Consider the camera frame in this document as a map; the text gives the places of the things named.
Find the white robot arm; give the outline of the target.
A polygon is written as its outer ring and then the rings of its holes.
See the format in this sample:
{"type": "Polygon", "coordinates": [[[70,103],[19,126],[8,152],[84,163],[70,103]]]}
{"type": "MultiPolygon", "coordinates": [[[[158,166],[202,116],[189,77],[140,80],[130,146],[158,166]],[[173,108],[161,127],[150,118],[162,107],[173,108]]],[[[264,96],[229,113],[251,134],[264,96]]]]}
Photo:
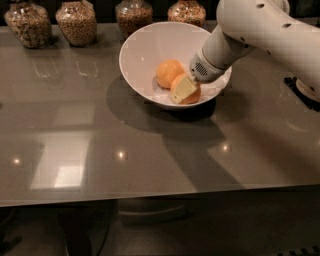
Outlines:
{"type": "Polygon", "coordinates": [[[297,77],[297,88],[320,101],[320,29],[290,17],[284,0],[220,0],[217,26],[190,60],[193,78],[211,83],[254,48],[297,77]]]}

